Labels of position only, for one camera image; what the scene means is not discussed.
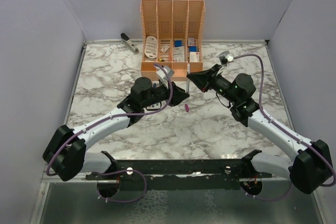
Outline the purple-end white marker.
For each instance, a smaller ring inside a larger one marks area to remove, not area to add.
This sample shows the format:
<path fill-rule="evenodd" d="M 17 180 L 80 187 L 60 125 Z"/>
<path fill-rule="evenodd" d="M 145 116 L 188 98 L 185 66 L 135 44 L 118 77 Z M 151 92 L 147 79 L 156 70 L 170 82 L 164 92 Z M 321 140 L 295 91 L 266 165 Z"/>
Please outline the purple-end white marker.
<path fill-rule="evenodd" d="M 187 64 L 187 75 L 190 73 L 190 64 L 188 63 Z M 187 79 L 186 79 L 186 93 L 189 93 L 190 92 L 190 80 L 188 79 L 188 77 L 187 77 Z"/>

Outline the red-end white marker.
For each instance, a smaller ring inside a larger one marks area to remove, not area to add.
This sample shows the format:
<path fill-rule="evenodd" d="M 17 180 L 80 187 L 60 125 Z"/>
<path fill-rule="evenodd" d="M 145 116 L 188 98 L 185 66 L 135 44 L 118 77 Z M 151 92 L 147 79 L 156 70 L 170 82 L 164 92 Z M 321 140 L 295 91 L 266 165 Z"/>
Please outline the red-end white marker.
<path fill-rule="evenodd" d="M 157 110 L 157 109 L 159 109 L 159 105 L 151 105 L 151 106 L 149 106 L 149 107 L 147 107 L 146 109 L 148 110 L 148 111 L 153 111 L 153 110 Z"/>

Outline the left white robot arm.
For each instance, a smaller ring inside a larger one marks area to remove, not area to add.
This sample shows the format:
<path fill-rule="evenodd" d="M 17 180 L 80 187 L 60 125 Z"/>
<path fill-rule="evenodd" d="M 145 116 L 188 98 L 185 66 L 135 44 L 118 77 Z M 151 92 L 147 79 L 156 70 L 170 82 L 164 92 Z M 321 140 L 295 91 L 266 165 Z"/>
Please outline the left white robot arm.
<path fill-rule="evenodd" d="M 115 109 L 82 126 L 60 126 L 43 153 L 46 174 L 57 175 L 66 182 L 79 173 L 99 174 L 110 179 L 116 172 L 116 161 L 107 152 L 89 153 L 93 145 L 112 133 L 136 124 L 147 113 L 145 109 L 157 103 L 176 106 L 190 95 L 174 82 L 153 87 L 146 77 L 136 79 L 130 94 Z"/>

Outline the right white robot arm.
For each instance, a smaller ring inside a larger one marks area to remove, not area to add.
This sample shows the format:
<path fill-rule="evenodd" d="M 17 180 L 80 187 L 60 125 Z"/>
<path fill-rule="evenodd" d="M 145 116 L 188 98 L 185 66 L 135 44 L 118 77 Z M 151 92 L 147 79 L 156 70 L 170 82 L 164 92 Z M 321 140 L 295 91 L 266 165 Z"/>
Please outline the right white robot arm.
<path fill-rule="evenodd" d="M 245 127 L 253 129 L 279 147 L 286 158 L 259 153 L 241 164 L 246 177 L 267 172 L 286 178 L 301 192 L 310 194 L 326 181 L 335 177 L 328 145 L 312 141 L 297 134 L 268 114 L 252 95 L 256 91 L 250 75 L 240 73 L 234 81 L 228 81 L 221 73 L 221 66 L 215 64 L 208 70 L 187 74 L 190 82 L 202 92 L 213 90 L 232 105 L 234 119 Z"/>

